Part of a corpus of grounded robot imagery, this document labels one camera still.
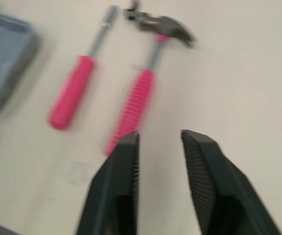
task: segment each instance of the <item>gray plastic case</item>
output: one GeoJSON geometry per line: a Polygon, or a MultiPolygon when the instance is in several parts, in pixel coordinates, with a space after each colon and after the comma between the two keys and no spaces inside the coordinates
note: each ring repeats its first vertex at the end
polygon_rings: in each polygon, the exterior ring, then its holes
{"type": "Polygon", "coordinates": [[[36,34],[29,23],[0,15],[0,108],[36,48],[36,34]]]}

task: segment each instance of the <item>metal shaft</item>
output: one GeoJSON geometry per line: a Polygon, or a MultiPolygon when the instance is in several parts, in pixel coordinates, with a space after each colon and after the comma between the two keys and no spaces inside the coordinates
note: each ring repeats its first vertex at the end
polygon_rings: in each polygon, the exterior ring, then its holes
{"type": "Polygon", "coordinates": [[[102,28],[100,29],[90,51],[88,56],[91,58],[94,58],[96,55],[96,52],[100,45],[103,42],[103,39],[105,38],[106,33],[109,31],[111,28],[112,23],[114,22],[116,16],[118,14],[118,6],[112,5],[106,15],[106,18],[103,22],[101,22],[102,28]]]}
{"type": "Polygon", "coordinates": [[[157,61],[161,55],[161,52],[163,51],[163,48],[164,48],[164,45],[165,45],[165,42],[161,42],[161,41],[158,41],[155,48],[154,48],[154,51],[152,52],[152,55],[150,57],[150,60],[147,64],[147,66],[145,67],[145,69],[147,70],[154,70],[156,64],[157,64],[157,61]]]}

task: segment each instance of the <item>hammer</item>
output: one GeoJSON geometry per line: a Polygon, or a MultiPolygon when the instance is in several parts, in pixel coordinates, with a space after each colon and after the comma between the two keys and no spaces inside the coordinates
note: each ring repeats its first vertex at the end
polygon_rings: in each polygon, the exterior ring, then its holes
{"type": "Polygon", "coordinates": [[[140,30],[157,33],[157,44],[145,69],[137,77],[129,93],[116,129],[105,150],[107,156],[112,153],[118,140],[122,136],[138,130],[141,118],[153,90],[155,83],[154,69],[164,48],[165,42],[169,38],[178,38],[187,47],[191,47],[195,41],[179,22],[166,16],[155,18],[148,13],[138,12],[138,6],[139,3],[135,0],[132,8],[125,10],[126,18],[128,20],[136,21],[140,30]]]}

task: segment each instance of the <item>hammer head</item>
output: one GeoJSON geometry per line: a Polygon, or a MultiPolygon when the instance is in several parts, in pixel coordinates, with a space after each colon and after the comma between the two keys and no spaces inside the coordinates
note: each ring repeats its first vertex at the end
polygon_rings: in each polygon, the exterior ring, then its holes
{"type": "Polygon", "coordinates": [[[178,38],[186,46],[191,47],[195,38],[176,20],[166,17],[152,17],[148,13],[138,12],[139,3],[134,1],[132,8],[126,9],[126,18],[136,21],[140,30],[153,31],[168,37],[178,38]]]}

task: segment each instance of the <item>pink handle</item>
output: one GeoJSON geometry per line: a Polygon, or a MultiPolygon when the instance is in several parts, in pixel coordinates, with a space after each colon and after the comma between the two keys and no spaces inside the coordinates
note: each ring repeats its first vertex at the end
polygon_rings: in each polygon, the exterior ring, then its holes
{"type": "Polygon", "coordinates": [[[151,70],[144,70],[133,85],[128,100],[117,123],[116,130],[108,143],[105,154],[109,156],[118,140],[133,131],[137,131],[140,120],[153,88],[155,74],[151,70]]]}
{"type": "Polygon", "coordinates": [[[64,130],[69,127],[94,66],[95,61],[91,57],[79,56],[78,64],[48,117],[50,125],[55,129],[64,130]]]}

